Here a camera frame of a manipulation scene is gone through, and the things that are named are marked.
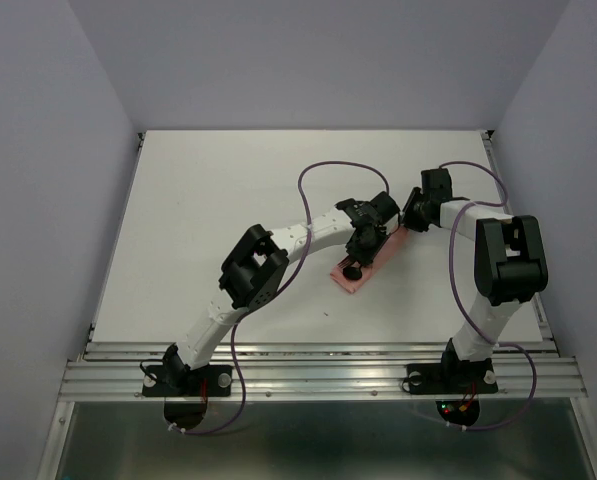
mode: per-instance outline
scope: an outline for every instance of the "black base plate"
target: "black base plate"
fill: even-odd
[[[436,408],[443,420],[453,423],[454,425],[465,425],[471,427],[478,421],[480,417],[480,402],[475,400],[471,402],[469,408],[464,412],[460,411],[460,404],[462,402],[436,402]]]
[[[445,382],[441,375],[441,366],[439,363],[411,363],[407,365],[407,377],[409,378],[413,372],[417,372],[420,376],[415,376],[420,380],[420,384],[414,385],[414,382],[405,383],[407,391],[411,395],[448,395],[456,394],[462,395],[471,385],[471,381],[463,383]],[[488,384],[482,379],[475,380],[476,391],[478,394],[498,393],[498,384]]]
[[[174,388],[166,383],[166,370],[162,365],[148,365],[145,370],[157,379],[162,380],[157,382],[152,387],[143,385],[143,397],[200,397],[203,380],[207,380],[207,397],[228,397],[231,395],[231,384],[227,387],[218,385],[218,377],[226,373],[232,378],[233,367],[231,365],[207,365],[198,370],[194,370],[192,374],[195,381],[188,382],[185,389]]]
[[[165,402],[163,416],[169,423],[175,423],[178,428],[191,430],[203,421],[207,413],[207,404],[187,402]]]

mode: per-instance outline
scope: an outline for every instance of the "white table surface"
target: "white table surface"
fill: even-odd
[[[324,160],[368,163],[391,183],[404,206],[420,171],[450,160],[489,166],[478,132],[447,131],[150,131],[146,135],[93,341],[174,342],[202,315],[220,265],[244,231],[304,220],[296,181]],[[454,194],[498,200],[491,178],[450,167]],[[339,200],[369,200],[382,190],[373,173],[328,166],[305,177],[312,214]],[[446,342],[462,325],[447,269],[449,232],[411,233],[403,249],[359,292],[329,278],[344,247],[310,255],[276,302],[247,318],[247,343]],[[467,308],[476,288],[473,243],[456,242],[456,273]],[[540,341],[531,304],[512,318],[501,340]]]

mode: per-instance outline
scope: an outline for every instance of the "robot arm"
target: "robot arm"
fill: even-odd
[[[470,203],[454,198],[449,172],[444,168],[422,172],[422,189],[414,188],[403,210],[403,225],[426,232],[431,224],[452,230],[459,213]],[[469,311],[473,323],[494,343],[511,316],[547,285],[547,265],[538,221],[513,217],[474,205],[456,225],[456,233],[475,243],[474,280],[478,294]],[[495,393],[491,356],[493,345],[465,321],[442,356],[440,364],[409,365],[424,377],[411,393],[460,393],[474,384],[480,393]]]
[[[254,235],[252,234],[252,229],[258,232],[259,229],[257,227],[259,226],[252,227],[245,234],[241,242],[246,242],[248,237]],[[354,231],[355,228],[347,214],[338,208],[332,208],[324,215],[313,220],[309,254],[334,245],[345,245]],[[277,247],[275,251],[282,252],[279,255],[279,263],[276,268],[282,270],[283,273],[288,265],[300,258],[307,242],[307,226],[305,223],[274,229],[269,233],[263,230],[263,232],[258,232],[258,234],[262,235],[261,238],[265,239],[262,240],[263,243],[274,244]],[[258,254],[255,256],[257,259],[254,258],[253,260],[257,263],[263,261],[258,266],[264,268],[267,259]],[[234,276],[237,275],[235,267],[223,264],[223,268],[223,272],[231,268],[232,274]],[[221,288],[216,291],[214,297],[211,299],[207,314],[191,327],[182,341],[178,342],[178,355],[183,363],[188,365],[191,370],[196,370],[207,365],[214,350],[231,327],[238,323],[245,314],[253,312],[267,304],[273,298],[279,285],[278,282],[273,282],[273,285],[268,285],[269,288],[263,289],[264,291],[261,294],[254,295],[249,301],[244,300],[239,302],[239,304],[242,303],[242,306],[234,308],[234,299],[227,290],[223,289],[227,284],[228,280],[223,274]]]
[[[334,245],[362,266],[370,265],[397,225],[399,207],[385,192],[369,202],[348,199],[324,215],[291,227],[265,230],[254,225],[223,262],[219,290],[206,315],[194,323],[184,338],[171,345],[163,357],[167,383],[190,391],[190,383],[205,375],[214,350],[227,332],[244,316],[273,300],[289,264],[304,253],[308,228],[309,254]]]

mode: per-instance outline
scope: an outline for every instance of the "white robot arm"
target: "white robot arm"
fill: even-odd
[[[449,340],[440,364],[407,366],[409,375],[415,372],[421,378],[411,383],[409,391],[460,393],[472,385],[479,393],[497,392],[497,385],[491,381],[495,378],[491,375],[493,347],[521,304],[547,286],[538,221],[454,198],[448,170],[438,168],[422,172],[422,188],[411,192],[403,209],[402,224],[416,232],[426,232],[432,224],[447,230],[455,228],[457,234],[472,240],[478,288],[468,312],[473,326],[465,321]]]
[[[334,245],[345,245],[354,231],[355,228],[349,216],[338,208],[332,208],[313,220],[309,253]],[[270,233],[276,246],[287,252],[287,265],[300,258],[307,241],[307,226],[304,223],[274,229]],[[265,303],[272,295],[271,292],[265,292]],[[256,305],[256,302],[260,301],[260,299],[254,300],[254,306],[259,307],[260,303]],[[253,311],[245,306],[234,308],[232,304],[231,296],[225,290],[218,289],[209,303],[207,315],[199,319],[184,339],[178,342],[178,354],[191,370],[207,365],[229,329],[238,323],[243,315]]]

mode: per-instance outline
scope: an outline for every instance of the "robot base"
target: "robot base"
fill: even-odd
[[[148,365],[145,370],[159,379],[158,382],[145,377],[142,387],[143,397],[201,397],[206,381],[207,397],[229,397],[231,395],[231,365],[206,365],[190,372],[182,384],[175,387],[169,384],[167,370],[163,365]]]
[[[491,360],[489,369],[493,372]],[[440,363],[411,363],[407,365],[407,378],[402,388],[411,395],[463,395],[472,383],[479,395],[498,393],[496,382],[486,383],[483,377],[447,377]]]

